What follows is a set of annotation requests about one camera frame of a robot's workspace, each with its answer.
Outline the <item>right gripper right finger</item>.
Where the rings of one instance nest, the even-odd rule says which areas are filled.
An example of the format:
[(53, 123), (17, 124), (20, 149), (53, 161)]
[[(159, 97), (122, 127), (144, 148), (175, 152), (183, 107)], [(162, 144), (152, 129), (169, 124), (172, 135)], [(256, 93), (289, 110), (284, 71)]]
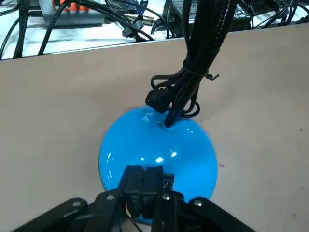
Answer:
[(203, 197), (184, 201), (172, 190), (174, 176), (163, 167), (144, 174), (144, 219), (153, 232), (251, 232), (253, 229)]

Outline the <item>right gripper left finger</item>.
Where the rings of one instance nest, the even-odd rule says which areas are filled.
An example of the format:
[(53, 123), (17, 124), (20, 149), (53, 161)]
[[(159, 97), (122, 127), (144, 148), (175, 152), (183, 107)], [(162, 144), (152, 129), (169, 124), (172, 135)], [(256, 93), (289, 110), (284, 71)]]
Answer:
[(17, 227), (16, 232), (110, 232), (130, 216), (140, 215), (145, 170), (127, 166), (117, 188), (100, 193), (92, 203), (70, 198)]

